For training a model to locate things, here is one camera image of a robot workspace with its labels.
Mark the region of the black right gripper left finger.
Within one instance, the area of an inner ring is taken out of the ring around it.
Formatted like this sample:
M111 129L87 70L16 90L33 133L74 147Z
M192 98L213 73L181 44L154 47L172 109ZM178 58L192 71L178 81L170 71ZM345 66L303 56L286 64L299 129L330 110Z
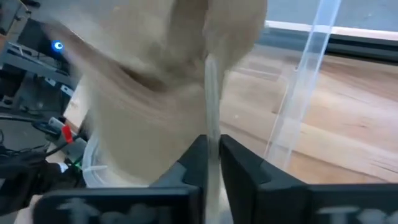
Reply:
M148 187L56 190L34 206L33 224L203 224L206 136Z

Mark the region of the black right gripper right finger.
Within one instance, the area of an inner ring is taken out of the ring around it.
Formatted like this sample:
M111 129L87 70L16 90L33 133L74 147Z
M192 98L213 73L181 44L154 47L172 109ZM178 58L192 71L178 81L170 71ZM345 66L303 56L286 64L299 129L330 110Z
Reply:
M398 184L306 184L224 134L234 224L398 224Z

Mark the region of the soft fabric hat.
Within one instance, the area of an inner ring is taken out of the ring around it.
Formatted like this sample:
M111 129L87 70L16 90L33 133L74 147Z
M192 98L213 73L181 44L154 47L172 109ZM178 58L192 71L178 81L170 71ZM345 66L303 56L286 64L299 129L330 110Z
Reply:
M225 75L254 47L267 0L65 0L45 30L81 75L99 147L134 184L154 183L199 135L205 224L221 224Z

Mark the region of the white translucent round container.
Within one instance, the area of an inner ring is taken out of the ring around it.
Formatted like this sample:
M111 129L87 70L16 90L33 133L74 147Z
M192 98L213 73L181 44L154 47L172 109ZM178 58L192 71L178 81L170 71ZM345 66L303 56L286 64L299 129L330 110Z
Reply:
M118 169L102 150L99 137L94 132L87 142L81 169L88 188L147 187L147 182Z

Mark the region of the grey plug connector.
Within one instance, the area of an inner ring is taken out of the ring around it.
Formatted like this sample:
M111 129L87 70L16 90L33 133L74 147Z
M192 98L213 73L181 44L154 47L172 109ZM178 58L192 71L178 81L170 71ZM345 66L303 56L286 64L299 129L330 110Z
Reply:
M71 128L73 137L75 137L81 133L79 131L79 129L76 128L71 122L69 122L67 120L62 121L55 117L50 118L48 121L48 124L53 130L58 132L58 135L56 135L56 136L54 134L46 135L46 139L50 143L49 148L47 149L47 152L54 151L58 147L60 148L57 152L51 154L50 158L59 157L59 158L69 159L70 161L75 161L75 160L79 159L83 155L86 144L87 144L87 140L85 139L85 136L74 140L71 144L67 144L63 137L61 128L64 125L68 125Z

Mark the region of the clear acrylic stand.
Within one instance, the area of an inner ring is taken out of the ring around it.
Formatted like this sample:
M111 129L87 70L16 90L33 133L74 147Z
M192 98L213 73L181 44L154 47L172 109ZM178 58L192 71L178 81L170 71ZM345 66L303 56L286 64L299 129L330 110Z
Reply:
M341 0L271 2L266 20L270 36L264 42L282 61L286 92L265 157L280 169L287 168L297 143L340 4Z

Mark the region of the red tag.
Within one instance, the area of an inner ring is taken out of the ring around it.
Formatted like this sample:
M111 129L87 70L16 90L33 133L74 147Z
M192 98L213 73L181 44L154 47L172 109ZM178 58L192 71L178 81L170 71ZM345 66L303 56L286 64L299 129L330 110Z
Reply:
M65 142L66 142L67 144L71 144L71 143L74 141L74 139L73 139L73 133L72 133L72 131L71 131L71 128L70 128L68 125L64 125L64 126L61 128L61 131L62 131L63 137L64 137L64 139L65 139Z

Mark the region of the black box with blue light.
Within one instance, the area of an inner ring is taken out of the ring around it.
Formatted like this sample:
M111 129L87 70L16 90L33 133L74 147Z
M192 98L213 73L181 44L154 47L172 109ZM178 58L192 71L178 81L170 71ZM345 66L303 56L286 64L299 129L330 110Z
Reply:
M47 37L47 34L42 29L43 25L42 22L28 19L18 37L17 43L55 60L67 62L61 52L57 52L53 49L54 40Z

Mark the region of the black table edge rail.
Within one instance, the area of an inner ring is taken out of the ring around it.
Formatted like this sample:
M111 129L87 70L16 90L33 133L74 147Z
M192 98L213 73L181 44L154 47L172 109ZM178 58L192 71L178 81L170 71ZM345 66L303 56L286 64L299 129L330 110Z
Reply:
M262 32L257 43L303 51L308 36L309 33L305 31L271 28L269 31ZM332 34L326 45L325 53L337 57L398 66L398 40Z

